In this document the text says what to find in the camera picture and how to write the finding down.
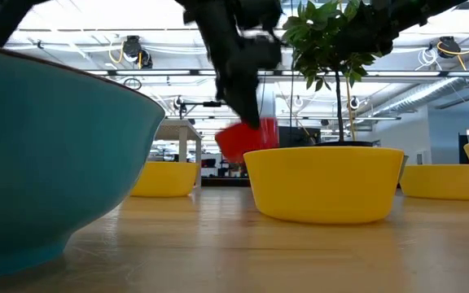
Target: ductwork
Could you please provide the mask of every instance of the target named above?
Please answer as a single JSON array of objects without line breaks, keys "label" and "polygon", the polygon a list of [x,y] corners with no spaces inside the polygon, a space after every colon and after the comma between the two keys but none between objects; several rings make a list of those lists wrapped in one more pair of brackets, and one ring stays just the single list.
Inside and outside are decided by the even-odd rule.
[{"label": "ductwork", "polygon": [[[462,67],[457,67],[454,70],[460,71],[463,69]],[[414,109],[444,97],[447,94],[452,94],[454,90],[459,91],[466,85],[467,81],[463,77],[448,77],[433,83],[418,85],[374,109],[373,116],[384,116],[390,112],[403,112]]]}]

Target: desk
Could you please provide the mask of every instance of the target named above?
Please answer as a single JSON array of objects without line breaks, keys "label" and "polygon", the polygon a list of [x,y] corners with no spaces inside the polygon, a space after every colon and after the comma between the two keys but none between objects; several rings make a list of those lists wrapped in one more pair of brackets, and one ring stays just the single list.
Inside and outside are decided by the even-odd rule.
[{"label": "desk", "polygon": [[196,186],[201,186],[202,177],[202,136],[188,120],[165,119],[156,133],[155,140],[178,141],[178,161],[187,162],[187,141],[195,141],[195,162],[199,165],[196,175]]},{"label": "desk", "polygon": [[0,292],[464,293],[469,201],[399,194],[384,221],[303,225],[261,215],[249,188],[130,197]]}]

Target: tree trunk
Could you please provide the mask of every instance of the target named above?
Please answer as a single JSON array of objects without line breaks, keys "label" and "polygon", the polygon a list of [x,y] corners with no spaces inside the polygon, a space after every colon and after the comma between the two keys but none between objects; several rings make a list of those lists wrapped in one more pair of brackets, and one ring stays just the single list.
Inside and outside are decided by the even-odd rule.
[{"label": "tree trunk", "polygon": [[341,113],[341,88],[340,88],[340,71],[335,71],[335,95],[338,98],[338,128],[340,130],[340,142],[344,141],[343,132],[343,114]]}]

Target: teal bowl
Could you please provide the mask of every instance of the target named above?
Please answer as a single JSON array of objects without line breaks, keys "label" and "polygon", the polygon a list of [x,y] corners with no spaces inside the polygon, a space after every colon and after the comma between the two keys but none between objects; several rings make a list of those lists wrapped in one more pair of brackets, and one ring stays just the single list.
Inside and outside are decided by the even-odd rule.
[{"label": "teal bowl", "polygon": [[0,49],[0,275],[61,255],[116,207],[163,119],[113,81]]}]

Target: white table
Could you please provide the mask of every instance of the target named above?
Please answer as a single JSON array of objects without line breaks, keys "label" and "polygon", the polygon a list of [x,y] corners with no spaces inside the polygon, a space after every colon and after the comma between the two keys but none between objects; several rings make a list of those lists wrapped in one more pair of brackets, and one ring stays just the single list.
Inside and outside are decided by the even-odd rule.
[{"label": "white table", "polygon": [[199,165],[196,186],[202,185],[200,167],[202,166],[202,136],[188,120],[165,119],[156,133],[155,139],[178,141],[178,161],[187,161],[187,141],[195,141],[195,162]]}]

